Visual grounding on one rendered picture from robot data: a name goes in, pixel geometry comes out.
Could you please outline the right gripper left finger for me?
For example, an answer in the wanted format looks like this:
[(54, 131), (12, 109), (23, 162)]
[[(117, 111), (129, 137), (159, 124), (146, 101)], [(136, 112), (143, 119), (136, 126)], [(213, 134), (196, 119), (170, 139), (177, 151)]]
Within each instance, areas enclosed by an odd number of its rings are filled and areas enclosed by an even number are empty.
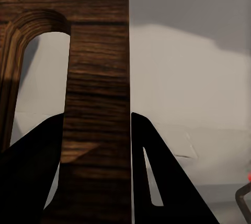
[(60, 163), (64, 113), (0, 154), (0, 224), (39, 224)]

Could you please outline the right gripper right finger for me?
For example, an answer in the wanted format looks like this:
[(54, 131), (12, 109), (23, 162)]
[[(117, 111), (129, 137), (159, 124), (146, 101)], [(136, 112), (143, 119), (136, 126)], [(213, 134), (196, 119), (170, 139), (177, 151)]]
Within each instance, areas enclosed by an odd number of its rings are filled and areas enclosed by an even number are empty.
[[(164, 206), (152, 204), (143, 147)], [(220, 224), (151, 121), (131, 113), (135, 224)]]

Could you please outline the cutting board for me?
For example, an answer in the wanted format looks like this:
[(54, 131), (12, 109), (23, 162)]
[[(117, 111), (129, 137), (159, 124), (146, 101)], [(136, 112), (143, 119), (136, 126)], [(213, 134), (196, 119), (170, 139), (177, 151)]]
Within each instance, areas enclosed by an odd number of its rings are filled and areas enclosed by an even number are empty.
[(25, 48), (70, 35), (58, 188), (39, 224), (132, 224), (129, 0), (0, 0), (0, 154)]

